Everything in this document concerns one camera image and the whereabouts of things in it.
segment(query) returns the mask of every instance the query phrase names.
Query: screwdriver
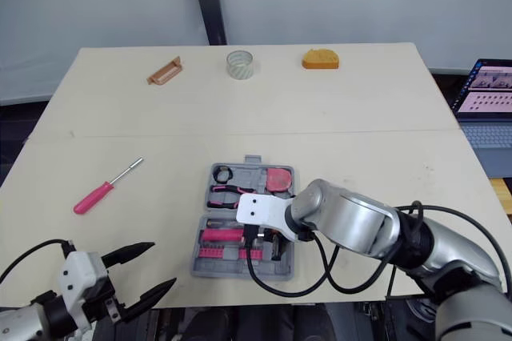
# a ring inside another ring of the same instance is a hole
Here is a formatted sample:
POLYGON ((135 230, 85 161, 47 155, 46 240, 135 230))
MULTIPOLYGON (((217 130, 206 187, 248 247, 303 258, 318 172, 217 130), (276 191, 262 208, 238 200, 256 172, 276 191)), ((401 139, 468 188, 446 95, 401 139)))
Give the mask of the screwdriver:
POLYGON ((144 161, 144 158, 140 157, 140 158, 137 158, 137 160, 132 163, 130 166, 128 166, 128 168, 126 168, 126 170, 124 170, 120 175, 118 175, 115 179, 113 179, 112 181, 108 182, 108 181, 105 181, 100 187, 94 189, 93 191, 91 191, 82 201, 80 201, 79 203, 77 203, 74 208, 73 208, 73 211, 77 214, 77 215, 83 215, 84 213, 86 213, 91 207, 93 207, 99 200, 101 200, 103 197, 106 196, 106 194, 111 191, 112 189, 114 189, 114 184, 119 180, 121 179, 122 177, 124 177, 125 175, 127 175, 131 170, 133 170, 139 163, 141 163, 142 161, 144 161))

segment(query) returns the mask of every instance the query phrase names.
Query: screwdriver shaft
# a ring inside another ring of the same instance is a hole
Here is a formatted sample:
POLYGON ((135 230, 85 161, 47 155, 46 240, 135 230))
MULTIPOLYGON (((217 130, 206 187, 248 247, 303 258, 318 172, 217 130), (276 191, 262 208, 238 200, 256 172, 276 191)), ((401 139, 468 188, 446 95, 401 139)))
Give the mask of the screwdriver shaft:
POLYGON ((118 175, 115 179, 113 179, 112 181, 109 182, 110 185, 114 185, 119 179, 121 179, 122 177, 124 177, 126 174, 128 174, 128 172, 130 172, 132 169, 134 169, 139 163, 141 163, 142 161, 144 161, 144 158, 142 157, 139 157, 137 158, 137 160, 132 163, 130 166, 128 166, 126 168, 126 170, 124 170, 120 175, 118 175))

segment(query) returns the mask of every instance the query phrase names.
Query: wooden block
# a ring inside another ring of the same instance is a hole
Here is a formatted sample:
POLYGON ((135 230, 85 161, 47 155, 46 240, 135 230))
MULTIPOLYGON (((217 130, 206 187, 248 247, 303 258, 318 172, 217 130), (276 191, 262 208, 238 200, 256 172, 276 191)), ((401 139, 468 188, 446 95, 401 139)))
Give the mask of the wooden block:
POLYGON ((162 69, 148 77, 147 83, 148 85, 151 85, 151 83, 163 85, 182 70, 183 67, 181 64, 181 60, 178 56, 171 62, 169 62, 167 65, 165 65, 162 69))

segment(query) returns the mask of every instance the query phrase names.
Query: sponge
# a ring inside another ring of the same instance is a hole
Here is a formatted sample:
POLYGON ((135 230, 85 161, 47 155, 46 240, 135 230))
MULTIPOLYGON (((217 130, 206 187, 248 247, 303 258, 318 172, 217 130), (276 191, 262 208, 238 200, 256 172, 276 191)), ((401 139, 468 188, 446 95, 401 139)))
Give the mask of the sponge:
POLYGON ((311 49, 302 58, 302 66, 306 69, 338 69, 339 58, 329 49, 311 49))

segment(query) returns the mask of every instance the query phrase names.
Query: laptop screen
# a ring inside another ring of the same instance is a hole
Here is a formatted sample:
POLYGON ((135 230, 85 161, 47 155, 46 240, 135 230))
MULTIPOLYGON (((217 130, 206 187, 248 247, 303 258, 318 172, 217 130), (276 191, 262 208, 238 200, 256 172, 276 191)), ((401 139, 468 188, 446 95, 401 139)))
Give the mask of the laptop screen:
POLYGON ((479 59, 451 108, 458 119, 512 119, 512 60, 479 59))

